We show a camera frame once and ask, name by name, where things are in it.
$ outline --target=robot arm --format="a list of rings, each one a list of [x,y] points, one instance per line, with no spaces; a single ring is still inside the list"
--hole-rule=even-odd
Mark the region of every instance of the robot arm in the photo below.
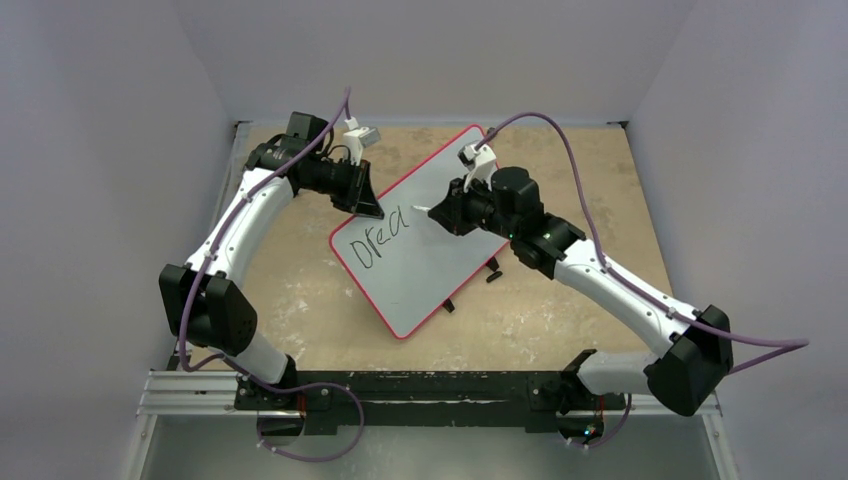
[[[333,206],[339,210],[379,219],[384,217],[371,187],[371,164],[361,159],[362,148],[355,162],[350,156],[335,162],[326,157],[326,150],[319,144],[284,174],[247,197],[247,192],[306,148],[326,126],[326,121],[312,115],[292,114],[285,134],[276,135],[251,152],[236,197],[203,245],[183,266],[166,265],[159,275],[168,324],[171,333],[179,336],[191,284],[199,274],[200,265],[211,256],[200,289],[191,299],[187,339],[195,345],[223,353],[239,367],[271,385],[295,382],[294,360],[274,348],[257,330],[256,311],[241,291],[247,267],[271,222],[300,189],[329,195]],[[370,145],[376,141],[375,133],[368,133],[376,129],[358,130],[355,142],[347,140],[346,143]],[[360,139],[363,132],[370,135],[367,141]],[[226,219],[243,199],[248,201],[247,205],[228,223]],[[226,233],[213,254],[209,245],[221,229]]]
[[[459,158],[469,174],[452,180],[445,199],[427,215],[454,235],[481,228],[510,240],[524,265],[591,298],[650,349],[647,354],[623,355],[584,351],[563,372],[572,393],[650,393],[676,413],[694,414],[733,366],[730,340],[671,318],[625,287],[605,266],[693,321],[729,331],[727,316],[714,306],[698,311],[608,256],[598,259],[594,242],[580,229],[545,212],[539,186],[527,170],[505,167],[492,173],[495,155],[490,147],[478,150],[468,145]]]

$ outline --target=white wall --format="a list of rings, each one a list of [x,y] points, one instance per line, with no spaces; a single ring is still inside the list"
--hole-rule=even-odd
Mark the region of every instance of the white wall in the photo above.
[[[845,475],[846,32],[844,0],[700,0],[628,128],[676,293],[812,342],[720,387],[743,478]]]
[[[175,0],[238,119],[332,111],[345,85],[377,122],[495,123],[538,109],[629,118],[694,0]]]
[[[114,479],[231,125],[173,6],[0,2],[0,471]]]

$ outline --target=gray floor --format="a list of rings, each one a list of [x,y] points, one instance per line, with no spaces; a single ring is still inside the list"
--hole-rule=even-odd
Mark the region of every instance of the gray floor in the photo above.
[[[717,479],[700,417],[634,416],[618,438],[584,454],[558,435],[506,428],[366,428],[347,456],[306,464],[256,448],[250,417],[160,417],[145,479]],[[299,439],[322,455],[353,435]]]

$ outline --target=black bracket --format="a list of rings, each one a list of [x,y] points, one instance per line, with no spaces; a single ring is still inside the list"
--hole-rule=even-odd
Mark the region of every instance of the black bracket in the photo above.
[[[501,268],[501,265],[498,263],[498,259],[495,257],[490,258],[489,261],[486,262],[486,266],[493,272],[497,272]]]
[[[456,310],[456,307],[454,306],[450,298],[442,303],[442,307],[444,307],[444,309],[447,310],[448,313],[453,313],[453,311]]]
[[[304,418],[260,418],[256,422],[262,438],[292,441],[301,435]]]
[[[594,410],[597,407],[600,397],[587,390],[577,376],[583,362],[596,352],[594,348],[583,350],[560,372],[562,382],[558,386],[561,389],[561,403],[558,409],[562,415],[572,410]],[[603,397],[605,408],[608,410],[623,410],[626,405],[623,394],[608,393]]]

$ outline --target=plywood board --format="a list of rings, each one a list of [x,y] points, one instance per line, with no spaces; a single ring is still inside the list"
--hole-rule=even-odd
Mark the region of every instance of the plywood board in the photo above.
[[[383,191],[461,128],[381,128],[366,150]],[[284,131],[253,126],[244,154]],[[657,288],[670,291],[624,132],[566,129],[587,200],[607,253]],[[565,150],[545,127],[512,127],[492,142],[501,167],[521,166],[538,182],[548,211],[588,231]],[[521,265],[505,249],[504,275],[477,275],[409,339],[386,329],[339,264],[327,238],[347,215],[329,198],[304,192],[271,226],[250,266],[245,294],[259,328],[303,369],[547,370],[585,348],[644,351],[644,344],[591,300]],[[195,360],[204,352],[196,352]]]

